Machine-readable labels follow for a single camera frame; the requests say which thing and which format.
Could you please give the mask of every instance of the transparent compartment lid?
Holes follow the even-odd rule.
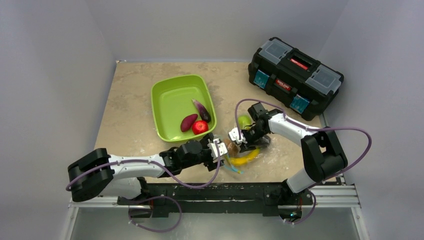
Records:
[[[315,72],[306,80],[306,83],[314,89],[327,95],[330,90],[335,93],[339,89],[342,82],[340,75],[329,68],[319,65]]]
[[[278,39],[273,39],[272,41],[265,42],[261,46],[262,50],[259,52],[259,55],[268,59],[270,62],[277,65],[282,58],[284,58],[287,53],[289,53],[293,48],[279,41]]]

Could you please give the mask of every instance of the black toolbox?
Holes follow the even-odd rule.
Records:
[[[344,76],[277,37],[260,47],[248,66],[249,82],[307,121],[324,112]]]

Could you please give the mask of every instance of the white backdrop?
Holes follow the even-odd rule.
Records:
[[[319,59],[344,74],[332,126],[368,130],[373,146],[346,175],[371,239],[423,239],[424,2],[349,1]],[[363,135],[338,133],[348,158]]]
[[[114,70],[83,0],[0,1],[0,240],[59,238]]]
[[[250,61],[270,37],[316,57],[348,0],[86,0],[114,57]]]

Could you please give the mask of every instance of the robotic arm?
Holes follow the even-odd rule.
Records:
[[[231,141],[240,146],[240,152],[255,149],[259,140],[270,133],[302,148],[304,168],[283,181],[283,198],[288,199],[347,167],[348,160],[334,131],[313,131],[318,128],[296,121],[278,109],[267,111],[261,103],[252,105],[248,112],[254,125],[240,134],[238,128],[228,133]]]
[[[183,169],[199,164],[203,164],[212,171],[217,168],[218,163],[214,161],[218,158],[218,154],[223,156],[226,153],[225,144],[219,138],[214,138],[212,133],[204,136],[200,141],[189,140],[180,147],[171,147],[152,156],[116,156],[108,154],[105,148],[98,148],[68,167],[70,182],[80,178],[71,185],[72,200],[83,202],[97,196],[120,196],[133,199],[142,194],[143,189],[147,189],[144,177],[170,177],[164,169],[173,175],[178,175]],[[140,159],[146,159],[147,162],[131,162],[131,160]],[[162,167],[150,164],[150,161],[155,161]],[[93,171],[101,165],[107,166]]]

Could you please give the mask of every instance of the eggplant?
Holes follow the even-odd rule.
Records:
[[[181,132],[187,132],[190,130],[192,125],[196,122],[196,119],[198,119],[198,115],[196,113],[184,117],[184,119],[181,121],[181,125],[179,126]]]
[[[200,118],[209,123],[211,121],[211,115],[209,114],[208,110],[206,110],[206,107],[203,106],[199,101],[197,101],[196,99],[191,99],[191,101],[193,102],[194,106],[197,108],[197,111],[199,112]]]

